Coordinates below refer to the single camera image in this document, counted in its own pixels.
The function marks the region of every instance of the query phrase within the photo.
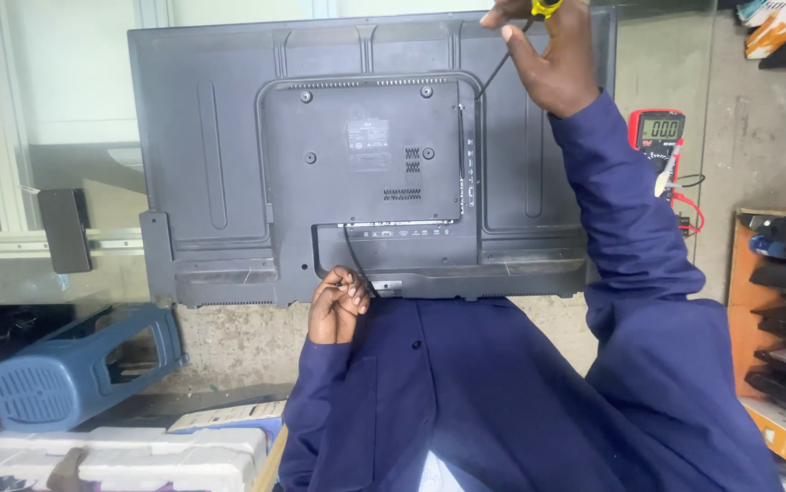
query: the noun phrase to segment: wire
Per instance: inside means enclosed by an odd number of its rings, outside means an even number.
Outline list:
[[[362,264],[360,261],[356,259],[356,252],[354,251],[354,245],[350,242],[350,235],[347,234],[347,226],[344,225],[344,240],[347,242],[347,249],[350,250],[350,257],[354,259],[354,263],[356,264],[356,270],[360,271],[360,275],[362,276],[362,281],[365,282],[365,286],[368,287],[368,291],[372,293],[373,296],[380,298],[375,286],[368,280],[368,276],[365,275],[365,270],[362,270]]]
[[[697,223],[696,227],[694,227],[694,226],[679,226],[679,229],[689,230],[692,233],[692,234],[688,234],[685,237],[685,239],[687,239],[688,237],[696,236],[697,234],[700,234],[701,232],[703,232],[703,226],[706,225],[706,217],[703,215],[703,211],[700,210],[700,207],[697,207],[697,205],[693,202],[693,200],[691,200],[690,198],[688,198],[688,197],[686,197],[686,196],[684,196],[682,194],[677,194],[677,193],[673,192],[672,193],[672,198],[673,198],[673,200],[679,200],[679,201],[681,201],[683,203],[686,203],[689,206],[693,207],[694,210],[696,210],[696,214],[699,215],[699,217],[700,217],[700,221]]]
[[[706,180],[706,175],[705,174],[688,174],[687,176],[679,177],[679,179],[677,181],[681,181],[682,179],[691,179],[691,178],[699,178],[699,179],[695,183],[686,184],[686,185],[682,184],[681,187],[682,188],[692,188],[694,186],[701,185]]]

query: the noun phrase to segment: blue bottle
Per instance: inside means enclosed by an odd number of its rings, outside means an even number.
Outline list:
[[[754,236],[748,242],[748,249],[759,255],[786,260],[786,242],[773,241],[766,236]]]

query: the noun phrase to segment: black cable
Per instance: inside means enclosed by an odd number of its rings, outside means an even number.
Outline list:
[[[377,290],[375,290],[375,286],[372,285],[371,281],[368,280],[368,277],[365,275],[365,270],[362,270],[362,265],[360,261],[356,259],[356,252],[354,251],[354,245],[350,243],[350,235],[347,234],[347,226],[344,226],[344,240],[347,242],[347,249],[350,250],[350,257],[354,259],[354,263],[356,263],[356,269],[360,271],[360,275],[362,276],[362,281],[365,283],[365,286],[368,287],[368,291],[372,293],[373,296],[376,298],[380,298]]]
[[[691,184],[686,184],[686,185],[682,184],[682,188],[692,188],[694,186],[698,186],[698,185],[703,184],[703,182],[706,180],[706,175],[705,174],[688,174],[687,176],[679,176],[678,180],[681,181],[682,179],[690,179],[690,178],[699,178],[699,180],[697,180],[695,183],[691,183]]]

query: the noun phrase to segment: person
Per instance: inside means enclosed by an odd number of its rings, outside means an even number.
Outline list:
[[[529,4],[496,0],[482,24]],[[595,363],[577,374],[507,299],[369,298],[336,267],[283,415],[285,491],[781,491],[734,394],[725,310],[688,300],[705,277],[596,86],[589,7],[563,0],[545,24],[541,55],[517,27],[501,34],[581,207],[601,277],[584,293]]]

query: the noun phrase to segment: tv back panel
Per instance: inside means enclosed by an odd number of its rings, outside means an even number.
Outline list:
[[[484,13],[130,31],[154,299],[310,302],[345,232],[384,297],[582,291],[547,115],[511,62],[475,102],[506,53]],[[615,10],[591,17],[613,94]]]

